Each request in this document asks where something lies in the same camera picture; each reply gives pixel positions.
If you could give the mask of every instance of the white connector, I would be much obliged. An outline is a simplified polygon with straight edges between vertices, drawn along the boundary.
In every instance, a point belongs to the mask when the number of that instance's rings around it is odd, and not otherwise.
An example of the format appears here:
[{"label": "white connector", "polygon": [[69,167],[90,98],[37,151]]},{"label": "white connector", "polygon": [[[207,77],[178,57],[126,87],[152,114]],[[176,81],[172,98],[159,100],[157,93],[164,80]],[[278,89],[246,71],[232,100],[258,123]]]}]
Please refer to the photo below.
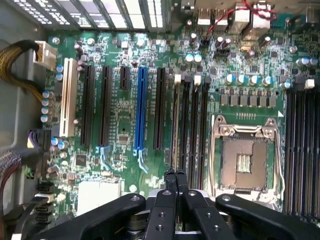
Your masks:
[{"label": "white connector", "polygon": [[78,82],[77,61],[65,58],[63,72],[59,137],[73,137]]},{"label": "white connector", "polygon": [[33,62],[54,71],[56,69],[57,49],[45,41],[35,41],[39,45],[38,59],[33,53]]}]

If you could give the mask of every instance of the pcie slot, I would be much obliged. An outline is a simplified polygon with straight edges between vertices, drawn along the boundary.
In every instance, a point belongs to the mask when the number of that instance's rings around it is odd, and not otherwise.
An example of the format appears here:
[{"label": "pcie slot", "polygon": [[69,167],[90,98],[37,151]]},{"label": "pcie slot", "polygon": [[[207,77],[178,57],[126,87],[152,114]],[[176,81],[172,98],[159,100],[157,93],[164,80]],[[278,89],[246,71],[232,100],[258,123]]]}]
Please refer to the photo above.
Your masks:
[{"label": "pcie slot", "polygon": [[110,112],[111,112],[111,96],[112,96],[112,67],[104,66],[102,69],[101,84],[101,118],[100,131],[98,136],[98,145],[109,145],[110,133]]},{"label": "pcie slot", "polygon": [[181,132],[180,132],[180,161],[179,168],[186,169],[187,158],[187,123],[189,119],[189,95],[190,95],[190,78],[185,76],[183,94],[182,94],[182,113],[181,113]]},{"label": "pcie slot", "polygon": [[128,66],[120,67],[120,89],[130,90],[130,68]]},{"label": "pcie slot", "polygon": [[75,135],[74,120],[76,114],[77,82],[77,61],[72,58],[65,58],[59,126],[60,137],[73,137]]},{"label": "pcie slot", "polygon": [[155,118],[153,149],[161,150],[163,147],[164,107],[166,90],[166,69],[158,67],[156,77]]},{"label": "pcie slot", "polygon": [[207,127],[207,108],[208,92],[211,79],[206,76],[201,93],[200,125],[199,125],[199,145],[198,145],[198,164],[197,164],[197,188],[202,190],[204,187],[204,168],[206,154],[206,127]]},{"label": "pcie slot", "polygon": [[199,87],[194,86],[191,98],[191,125],[188,163],[189,188],[195,189],[194,169],[196,168],[197,130],[198,130]]},{"label": "pcie slot", "polygon": [[138,155],[138,151],[142,151],[144,149],[147,109],[147,85],[148,69],[145,66],[140,66],[138,70],[138,90],[136,96],[135,133],[133,145],[134,156]]},{"label": "pcie slot", "polygon": [[81,145],[91,144],[92,120],[95,96],[95,67],[85,66],[82,95]]}]

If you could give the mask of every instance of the chip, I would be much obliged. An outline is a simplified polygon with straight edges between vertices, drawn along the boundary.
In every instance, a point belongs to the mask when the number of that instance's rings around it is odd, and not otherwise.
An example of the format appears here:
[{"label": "chip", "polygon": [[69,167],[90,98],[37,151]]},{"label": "chip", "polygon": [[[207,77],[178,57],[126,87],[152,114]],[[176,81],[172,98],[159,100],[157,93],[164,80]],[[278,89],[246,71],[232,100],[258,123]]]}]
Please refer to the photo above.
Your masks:
[{"label": "chip", "polygon": [[87,155],[76,155],[75,156],[75,165],[85,167],[87,165]]}]

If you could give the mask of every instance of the capacitor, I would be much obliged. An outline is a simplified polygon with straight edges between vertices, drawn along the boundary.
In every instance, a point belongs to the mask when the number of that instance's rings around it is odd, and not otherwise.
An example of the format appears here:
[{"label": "capacitor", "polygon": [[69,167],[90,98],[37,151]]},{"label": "capacitor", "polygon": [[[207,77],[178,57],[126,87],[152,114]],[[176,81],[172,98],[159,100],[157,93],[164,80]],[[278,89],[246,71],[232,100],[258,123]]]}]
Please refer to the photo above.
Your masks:
[{"label": "capacitor", "polygon": [[245,80],[246,80],[246,78],[244,75],[239,75],[239,77],[236,79],[236,83],[238,85],[242,85],[242,84],[244,84]]},{"label": "capacitor", "polygon": [[83,73],[85,71],[85,69],[82,66],[77,66],[76,71],[79,73]]},{"label": "capacitor", "polygon": [[57,146],[59,142],[60,142],[59,138],[57,138],[57,137],[51,138],[51,145]]},{"label": "capacitor", "polygon": [[77,64],[78,66],[80,66],[80,67],[85,67],[85,66],[86,66],[86,63],[85,63],[84,61],[81,61],[81,60],[78,60],[78,61],[76,62],[76,64]]},{"label": "capacitor", "polygon": [[309,68],[315,68],[318,65],[318,58],[311,57],[306,65]]},{"label": "capacitor", "polygon": [[191,54],[191,53],[188,53],[186,56],[185,56],[185,61],[190,64],[192,63],[192,61],[194,60],[194,56]]},{"label": "capacitor", "polygon": [[272,79],[270,76],[266,76],[263,80],[262,80],[262,84],[265,86],[269,86],[272,82]]},{"label": "capacitor", "polygon": [[258,76],[253,75],[252,77],[249,78],[248,82],[250,85],[256,85],[258,83]]},{"label": "capacitor", "polygon": [[41,113],[42,114],[52,114],[52,108],[51,107],[47,107],[47,106],[43,106],[41,108]]},{"label": "capacitor", "polygon": [[222,43],[221,43],[221,48],[224,49],[226,47],[228,47],[231,43],[231,39],[230,38],[226,38]]},{"label": "capacitor", "polygon": [[52,121],[52,116],[51,115],[42,115],[40,117],[41,122],[43,123],[49,123]]},{"label": "capacitor", "polygon": [[62,72],[64,71],[64,66],[58,65],[58,66],[56,66],[55,70],[56,70],[58,73],[62,73]]},{"label": "capacitor", "polygon": [[291,83],[289,81],[285,81],[283,83],[280,83],[280,88],[283,90],[287,90],[289,88],[291,88]]},{"label": "capacitor", "polygon": [[76,50],[79,54],[82,54],[84,52],[84,50],[78,43],[74,45],[74,50]]},{"label": "capacitor", "polygon": [[295,61],[295,64],[299,67],[299,68],[302,68],[303,66],[309,64],[309,58],[307,57],[301,57],[299,59],[297,59]]},{"label": "capacitor", "polygon": [[64,79],[64,75],[62,73],[57,73],[55,75],[55,79],[57,79],[58,81],[62,81]]},{"label": "capacitor", "polygon": [[41,101],[41,104],[45,107],[51,107],[54,104],[54,102],[50,99],[45,98]]},{"label": "capacitor", "polygon": [[197,39],[197,34],[196,33],[191,33],[190,35],[190,43],[193,44]]},{"label": "capacitor", "polygon": [[228,74],[225,78],[225,84],[232,84],[232,82],[235,80],[235,76],[232,74]]},{"label": "capacitor", "polygon": [[43,91],[42,92],[42,96],[45,98],[45,99],[52,99],[54,97],[54,93],[52,91]]},{"label": "capacitor", "polygon": [[194,62],[195,62],[196,64],[199,64],[199,63],[201,63],[201,61],[202,61],[202,56],[201,56],[200,54],[196,54],[196,55],[194,56]]},{"label": "capacitor", "polygon": [[59,172],[59,167],[55,164],[53,166],[48,167],[47,169],[48,174],[53,174]]},{"label": "capacitor", "polygon": [[192,21],[191,21],[190,19],[188,19],[188,20],[186,21],[185,26],[186,26],[187,29],[190,29],[190,28],[192,27]]},{"label": "capacitor", "polygon": [[221,46],[223,42],[224,42],[224,38],[222,36],[218,36],[214,45],[216,48],[218,48]]},{"label": "capacitor", "polygon": [[266,36],[265,38],[263,38],[259,43],[260,48],[267,46],[270,41],[271,41],[271,38],[269,36]]},{"label": "capacitor", "polygon": [[63,150],[69,146],[69,142],[68,141],[60,141],[57,146],[58,146],[58,149]]},{"label": "capacitor", "polygon": [[253,58],[255,56],[255,51],[253,50],[250,50],[250,51],[247,51],[244,55],[244,59],[248,60],[250,58]]},{"label": "capacitor", "polygon": [[89,45],[89,46],[93,46],[95,44],[95,40],[93,38],[88,38],[88,40],[86,41],[86,43]]}]

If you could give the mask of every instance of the cable bundle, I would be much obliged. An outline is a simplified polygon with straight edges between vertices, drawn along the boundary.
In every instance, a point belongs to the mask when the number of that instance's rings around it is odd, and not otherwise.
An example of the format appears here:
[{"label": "cable bundle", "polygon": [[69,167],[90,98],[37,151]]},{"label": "cable bundle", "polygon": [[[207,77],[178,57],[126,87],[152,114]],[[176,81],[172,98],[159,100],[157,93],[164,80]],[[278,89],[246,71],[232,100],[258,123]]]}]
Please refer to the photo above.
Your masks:
[{"label": "cable bundle", "polygon": [[31,40],[18,41],[0,51],[0,78],[4,81],[31,92],[40,102],[43,100],[41,90],[34,81],[20,79],[12,75],[12,65],[23,53],[34,50],[36,58],[42,59],[41,46]]}]

